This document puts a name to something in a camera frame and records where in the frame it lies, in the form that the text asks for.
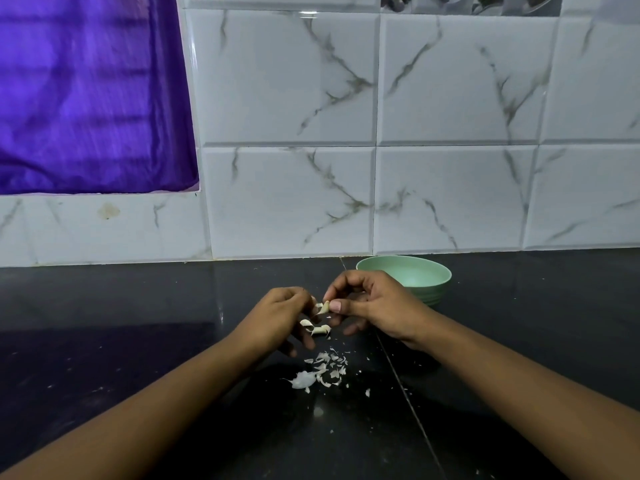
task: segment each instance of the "hand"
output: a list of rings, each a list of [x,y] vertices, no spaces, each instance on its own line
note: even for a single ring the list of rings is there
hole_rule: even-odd
[[[361,295],[348,299],[354,292],[361,292]],[[417,339],[431,311],[383,271],[345,271],[324,294],[323,301],[327,300],[334,313],[329,322],[332,327],[340,325],[350,315],[358,317],[344,329],[345,335],[353,335],[373,323],[411,348],[418,347]]]
[[[311,335],[300,325],[300,314],[310,316],[315,304],[316,300],[304,288],[274,288],[253,307],[233,335],[242,343],[249,342],[261,355],[278,349],[295,357],[298,353],[287,340],[288,336],[293,335],[309,350],[316,346]]]

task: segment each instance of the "tile wall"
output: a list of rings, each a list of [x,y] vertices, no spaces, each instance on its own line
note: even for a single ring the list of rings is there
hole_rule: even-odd
[[[600,0],[220,1],[179,0],[200,190],[2,197],[0,266],[640,244],[640,24]]]

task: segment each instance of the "green bowl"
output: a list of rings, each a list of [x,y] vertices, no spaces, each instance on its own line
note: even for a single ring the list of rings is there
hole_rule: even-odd
[[[451,281],[451,271],[428,259],[411,256],[373,256],[360,261],[361,271],[385,271],[428,306],[437,305]]]

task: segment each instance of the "tile grout line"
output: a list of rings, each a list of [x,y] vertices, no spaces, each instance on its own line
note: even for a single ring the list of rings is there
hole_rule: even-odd
[[[411,413],[413,414],[413,418],[418,423],[418,427],[420,428],[420,431],[422,432],[422,435],[424,436],[424,440],[427,442],[427,446],[429,447],[429,451],[431,451],[431,455],[432,455],[433,459],[436,462],[436,466],[438,467],[438,469],[440,471],[440,475],[442,475],[442,478],[444,480],[447,480],[447,475],[444,472],[444,468],[442,468],[442,465],[440,464],[440,460],[438,459],[438,455],[436,455],[436,451],[433,449],[431,441],[429,440],[429,437],[427,436],[427,432],[424,430],[422,422],[420,421],[420,418],[418,418],[418,414],[416,414],[415,409],[413,409],[413,405],[411,403],[411,400],[409,400],[409,396],[407,395],[406,391],[404,390],[402,382],[400,382],[400,377],[398,376],[398,374],[396,372],[396,368],[394,367],[393,363],[391,362],[391,359],[389,358],[389,354],[387,353],[387,350],[386,350],[385,346],[382,344],[382,340],[380,340],[380,333],[378,332],[378,330],[376,330],[376,337],[378,338],[378,343],[380,344],[380,347],[382,347],[382,352],[385,353],[385,357],[387,357],[387,361],[389,362],[389,366],[391,367],[391,370],[393,371],[394,376],[396,377],[396,381],[398,383],[398,386],[400,386],[400,391],[402,391],[407,404],[409,404],[409,409],[411,409]]]

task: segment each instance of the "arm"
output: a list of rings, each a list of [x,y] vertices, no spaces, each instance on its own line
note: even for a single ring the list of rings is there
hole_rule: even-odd
[[[364,288],[368,301],[343,297]],[[350,335],[367,322],[427,352],[455,372],[498,415],[575,480],[640,475],[640,413],[573,382],[423,305],[389,275],[347,271],[325,299],[356,315]]]
[[[16,464],[0,480],[128,480],[140,478],[209,404],[294,331],[314,305],[299,288],[271,290],[225,339],[112,409]]]

